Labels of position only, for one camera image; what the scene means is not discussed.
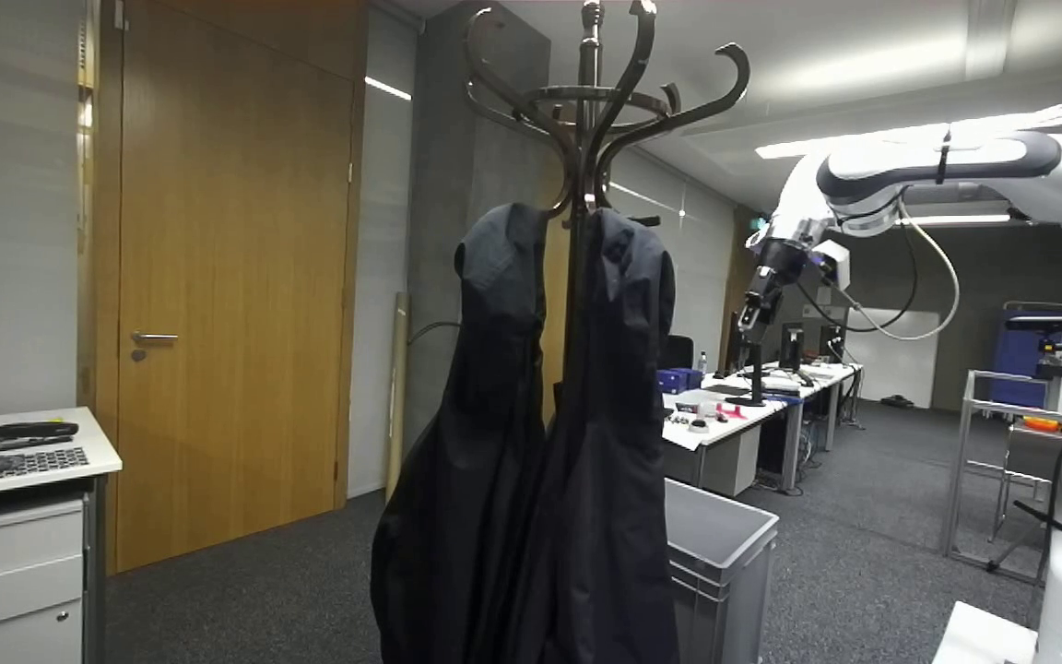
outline white wall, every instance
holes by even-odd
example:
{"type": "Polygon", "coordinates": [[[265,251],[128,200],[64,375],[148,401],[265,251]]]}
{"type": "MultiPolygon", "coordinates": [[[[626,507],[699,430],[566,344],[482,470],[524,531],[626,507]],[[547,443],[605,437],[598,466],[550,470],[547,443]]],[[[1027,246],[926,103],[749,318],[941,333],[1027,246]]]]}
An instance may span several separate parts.
{"type": "Polygon", "coordinates": [[[622,151],[611,182],[617,210],[662,216],[658,235],[674,257],[678,291],[672,336],[690,336],[699,359],[708,354],[708,366],[718,366],[727,263],[737,239],[735,207],[643,151],[622,151]]]}
{"type": "MultiPolygon", "coordinates": [[[[368,76],[415,91],[416,31],[368,11],[368,76]]],[[[383,487],[390,304],[409,279],[415,103],[367,87],[346,496],[383,487]]]]}
{"type": "Polygon", "coordinates": [[[0,0],[0,414],[73,401],[83,0],[0,0]]]}

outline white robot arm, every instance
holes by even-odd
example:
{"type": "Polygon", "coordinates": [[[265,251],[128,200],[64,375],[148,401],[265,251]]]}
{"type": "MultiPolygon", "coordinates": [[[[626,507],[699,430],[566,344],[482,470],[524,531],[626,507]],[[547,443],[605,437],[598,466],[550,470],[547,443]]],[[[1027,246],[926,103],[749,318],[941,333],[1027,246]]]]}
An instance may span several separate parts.
{"type": "Polygon", "coordinates": [[[767,320],[825,231],[879,235],[905,216],[905,193],[928,186],[980,186],[1027,223],[1062,225],[1062,134],[946,138],[856,144],[807,155],[791,172],[749,283],[743,333],[767,320]]]}

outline trash bin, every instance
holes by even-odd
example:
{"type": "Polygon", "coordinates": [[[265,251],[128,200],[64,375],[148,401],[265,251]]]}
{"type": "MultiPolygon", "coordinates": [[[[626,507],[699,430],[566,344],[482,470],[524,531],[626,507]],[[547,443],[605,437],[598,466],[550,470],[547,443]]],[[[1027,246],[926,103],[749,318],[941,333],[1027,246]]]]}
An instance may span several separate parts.
{"type": "Polygon", "coordinates": [[[758,664],[777,518],[668,478],[678,664],[758,664]]]}

